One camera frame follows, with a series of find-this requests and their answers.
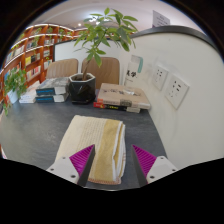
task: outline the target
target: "ceiling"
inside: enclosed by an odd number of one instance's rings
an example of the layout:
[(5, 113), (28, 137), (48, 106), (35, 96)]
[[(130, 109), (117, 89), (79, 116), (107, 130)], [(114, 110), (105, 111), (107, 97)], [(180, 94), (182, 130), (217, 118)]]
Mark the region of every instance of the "ceiling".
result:
[(30, 25), (40, 23), (59, 24), (69, 28), (80, 28), (83, 20), (89, 18), (91, 13), (103, 14), (109, 7), (138, 19), (133, 22), (139, 31), (152, 27), (153, 10), (170, 19), (171, 25), (182, 25), (203, 32), (190, 18), (171, 5), (159, 0), (68, 0), (46, 11), (35, 19)]

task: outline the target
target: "potted plant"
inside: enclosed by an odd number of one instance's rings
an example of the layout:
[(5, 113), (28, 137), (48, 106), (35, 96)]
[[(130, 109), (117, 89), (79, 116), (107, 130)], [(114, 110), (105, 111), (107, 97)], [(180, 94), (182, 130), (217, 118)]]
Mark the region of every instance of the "potted plant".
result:
[[(131, 16), (123, 16), (122, 13), (115, 9), (112, 10), (114, 11), (114, 14), (110, 15), (109, 8), (104, 10), (104, 15), (90, 14), (92, 16), (97, 16), (97, 22), (99, 23), (96, 26), (84, 24), (84, 26), (87, 27), (87, 30), (80, 31), (80, 36), (75, 39), (76, 42), (74, 46), (76, 46), (81, 40), (85, 40), (81, 49), (86, 49), (88, 56), (84, 72), (69, 77), (69, 93), (73, 103), (88, 103), (95, 98), (95, 77), (90, 73), (87, 74), (86, 71), (92, 58), (95, 59), (99, 67), (101, 66), (102, 60), (100, 55), (105, 55), (106, 53), (98, 47), (101, 43), (110, 47), (106, 36), (116, 43), (117, 46), (122, 47), (125, 51), (129, 51), (129, 45), (132, 43), (135, 47), (134, 40), (130, 38), (130, 34), (136, 32), (137, 28), (131, 23), (131, 21), (138, 20)], [(115, 26), (107, 26), (108, 23), (112, 23)], [(84, 47), (88, 42), (91, 43), (91, 47)]]
[[(14, 104), (21, 96), (22, 93), (26, 92), (26, 71), (20, 68), (13, 68), (11, 74), (7, 76), (4, 83), (4, 96), (8, 95), (9, 100)], [(7, 115), (8, 106), (4, 105), (5, 113)]]

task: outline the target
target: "green leaf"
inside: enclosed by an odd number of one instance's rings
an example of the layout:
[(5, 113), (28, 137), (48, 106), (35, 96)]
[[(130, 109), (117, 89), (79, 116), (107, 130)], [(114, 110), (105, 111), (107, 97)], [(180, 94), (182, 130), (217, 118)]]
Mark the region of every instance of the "green leaf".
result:
[(107, 7), (107, 8), (104, 10), (104, 14), (107, 15), (109, 12), (110, 12), (110, 9)]
[(129, 46), (125, 42), (123, 42), (122, 47), (124, 48), (125, 51), (129, 51)]
[(88, 55), (88, 57), (86, 58), (87, 61), (90, 61), (90, 60), (92, 59), (92, 57), (93, 57), (93, 53), (91, 52), (91, 53)]
[(103, 16), (101, 14), (97, 14), (97, 13), (94, 13), (94, 14), (90, 14), (91, 16)]
[(123, 19), (122, 19), (122, 21), (123, 21), (123, 23), (124, 23), (126, 26), (130, 25), (130, 26), (132, 26), (132, 27), (135, 29), (135, 31), (138, 31), (138, 29), (137, 29), (131, 22), (129, 22), (129, 21), (127, 21), (127, 20), (123, 20)]
[(136, 46), (135, 46), (135, 42), (134, 42), (134, 40), (132, 39), (132, 42), (133, 42), (133, 44), (134, 44), (134, 48), (136, 48)]
[(76, 52), (76, 51), (80, 51), (80, 50), (82, 50), (82, 48), (80, 48), (80, 49), (77, 49), (77, 50), (75, 50), (75, 51), (73, 51), (73, 52)]
[(109, 32), (109, 33), (116, 33), (117, 32), (117, 28), (110, 27), (110, 28), (107, 29), (107, 32)]
[(106, 52), (101, 51), (101, 50), (97, 50), (97, 53), (98, 53), (98, 54), (106, 54)]
[(123, 18), (123, 14), (118, 12), (117, 10), (113, 9), (113, 11), (122, 19)]
[(103, 37), (103, 35), (104, 35), (104, 32), (103, 31), (99, 31), (99, 32), (97, 32), (98, 33), (98, 37), (101, 39), (102, 37)]
[(128, 19), (128, 20), (131, 20), (131, 21), (138, 21), (136, 18), (134, 18), (132, 16), (124, 16), (123, 19)]
[(103, 38), (102, 40), (102, 43), (107, 45), (108, 47), (110, 47), (110, 44), (108, 43), (107, 39), (106, 38)]
[(89, 28), (91, 25), (90, 25), (90, 24), (84, 24), (84, 26), (85, 26), (86, 28)]
[(131, 39), (129, 36), (127, 36), (127, 39), (128, 39), (128, 43), (131, 45)]
[(82, 47), (87, 43), (88, 41), (86, 40), (83, 44), (82, 44)]
[(128, 38), (127, 38), (127, 34), (126, 34), (126, 32), (124, 31), (124, 29), (123, 29), (122, 27), (120, 27), (120, 28), (117, 30), (117, 32), (120, 34), (122, 40), (123, 40), (124, 42), (127, 43), (127, 42), (128, 42)]
[(116, 20), (117, 20), (118, 24), (121, 25), (120, 17), (117, 14), (115, 15), (115, 17), (116, 17)]
[(109, 19), (109, 20), (113, 21), (113, 19), (112, 19), (112, 18), (110, 18), (110, 17), (106, 17), (105, 19)]
[(102, 65), (102, 60), (101, 60), (101, 58), (100, 58), (100, 56), (98, 55), (98, 54), (94, 54), (94, 58), (95, 58), (95, 60), (96, 60), (96, 63), (97, 63), (97, 65), (98, 65), (98, 67), (100, 67), (101, 65)]
[(87, 18), (87, 19), (84, 19), (83, 22), (88, 22), (89, 20), (91, 20), (92, 18)]
[(133, 29), (127, 27), (127, 26), (122, 25), (121, 27), (122, 27), (124, 30), (126, 30), (126, 31), (135, 32), (135, 30), (133, 30)]

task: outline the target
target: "book stack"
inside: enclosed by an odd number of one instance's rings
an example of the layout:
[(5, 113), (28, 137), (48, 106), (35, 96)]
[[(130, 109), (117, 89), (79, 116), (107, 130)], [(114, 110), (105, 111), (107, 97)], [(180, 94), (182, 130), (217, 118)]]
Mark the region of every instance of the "book stack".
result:
[(36, 89), (36, 102), (65, 102), (68, 97), (68, 84), (68, 77), (46, 79)]
[(44, 58), (50, 55), (50, 50), (45, 50), (44, 51)]
[(28, 80), (32, 79), (34, 76), (40, 74), (40, 71), (41, 71), (41, 65), (37, 66), (37, 67), (34, 68), (34, 69), (29, 70), (29, 71), (26, 73), (27, 79), (28, 79)]
[(150, 103), (140, 88), (102, 83), (94, 107), (139, 113), (150, 109)]
[(18, 72), (19, 69), (21, 68), (21, 61), (17, 64), (17, 66), (15, 66), (15, 67), (12, 68), (11, 70), (9, 69), (9, 70), (7, 71), (7, 73), (6, 73), (5, 76), (4, 76), (4, 82), (5, 82), (5, 80), (7, 79), (7, 77), (11, 74), (11, 71), (12, 71), (13, 69), (15, 69), (15, 68), (16, 68), (16, 72)]
[(20, 96), (20, 103), (34, 103), (36, 101), (36, 88), (40, 85), (40, 81), (36, 81), (27, 91)]
[(51, 62), (52, 62), (52, 59), (44, 62), (44, 70), (48, 69), (48, 66)]
[(22, 53), (24, 51), (24, 45), (22, 45), (19, 48), (16, 48), (15, 50), (11, 51), (7, 57), (6, 57), (6, 64), (11, 61), (14, 57), (16, 57), (17, 55), (19, 55), (20, 53)]

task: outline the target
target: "bookshelf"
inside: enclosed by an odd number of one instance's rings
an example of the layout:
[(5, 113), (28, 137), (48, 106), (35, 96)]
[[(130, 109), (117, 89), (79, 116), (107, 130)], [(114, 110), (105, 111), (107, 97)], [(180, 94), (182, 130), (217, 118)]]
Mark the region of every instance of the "bookshelf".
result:
[[(38, 73), (33, 72), (31, 76), (29, 73), (26, 75), (27, 85), (30, 86), (38, 80), (40, 83), (43, 82), (47, 75), (47, 68), (44, 69), (44, 63), (48, 60), (53, 61), (54, 44), (77, 38), (78, 33), (85, 29), (70, 29), (58, 24), (37, 24), (27, 27), (8, 51), (0, 69), (0, 101), (4, 99), (4, 77), (11, 69), (19, 65), (28, 73), (40, 67)], [(48, 56), (44, 55), (46, 50), (49, 50)], [(26, 58), (34, 58), (34, 56), (35, 60), (26, 64)]]

